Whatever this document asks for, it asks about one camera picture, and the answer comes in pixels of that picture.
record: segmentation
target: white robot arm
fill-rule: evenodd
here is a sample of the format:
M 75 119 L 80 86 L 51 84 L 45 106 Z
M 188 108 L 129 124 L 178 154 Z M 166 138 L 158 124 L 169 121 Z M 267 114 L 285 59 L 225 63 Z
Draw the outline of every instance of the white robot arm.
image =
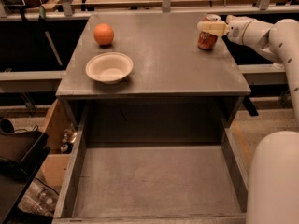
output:
M 227 35 L 285 66 L 292 104 L 299 125 L 299 23 L 275 24 L 248 17 L 228 16 L 227 24 L 199 22 L 200 31 Z M 256 147 L 250 167 L 247 224 L 297 224 L 299 220 L 299 133 L 267 135 Z
M 248 46 L 273 63 L 285 65 L 293 109 L 299 125 L 299 22 L 285 19 L 275 24 L 249 17 L 227 16 L 224 21 L 197 24 L 200 31 L 227 35 L 236 44 Z

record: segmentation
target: orange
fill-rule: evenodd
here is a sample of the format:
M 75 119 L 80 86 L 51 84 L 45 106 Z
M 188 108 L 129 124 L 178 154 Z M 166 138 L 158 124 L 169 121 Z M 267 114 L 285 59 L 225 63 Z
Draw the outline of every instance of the orange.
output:
M 105 23 L 98 24 L 93 30 L 95 41 L 100 45 L 109 45 L 114 38 L 113 29 Z

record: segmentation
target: drawer bottom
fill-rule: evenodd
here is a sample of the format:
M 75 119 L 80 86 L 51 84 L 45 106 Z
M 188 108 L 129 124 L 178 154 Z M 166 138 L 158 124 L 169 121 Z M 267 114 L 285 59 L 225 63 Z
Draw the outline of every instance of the drawer bottom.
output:
M 241 213 L 220 145 L 87 145 L 72 217 L 216 213 Z

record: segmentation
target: open drawer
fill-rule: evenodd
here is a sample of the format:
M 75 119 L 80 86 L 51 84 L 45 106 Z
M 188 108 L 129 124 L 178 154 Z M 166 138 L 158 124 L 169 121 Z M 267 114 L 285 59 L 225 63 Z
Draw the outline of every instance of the open drawer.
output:
M 87 102 L 53 223 L 243 215 L 219 103 Z

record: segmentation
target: white bowl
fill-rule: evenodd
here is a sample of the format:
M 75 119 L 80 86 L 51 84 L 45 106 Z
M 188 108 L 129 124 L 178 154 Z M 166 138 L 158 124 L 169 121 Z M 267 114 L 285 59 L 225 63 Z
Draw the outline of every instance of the white bowl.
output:
M 97 55 L 88 61 L 86 74 L 89 78 L 106 84 L 115 84 L 127 77 L 133 70 L 133 61 L 118 52 Z

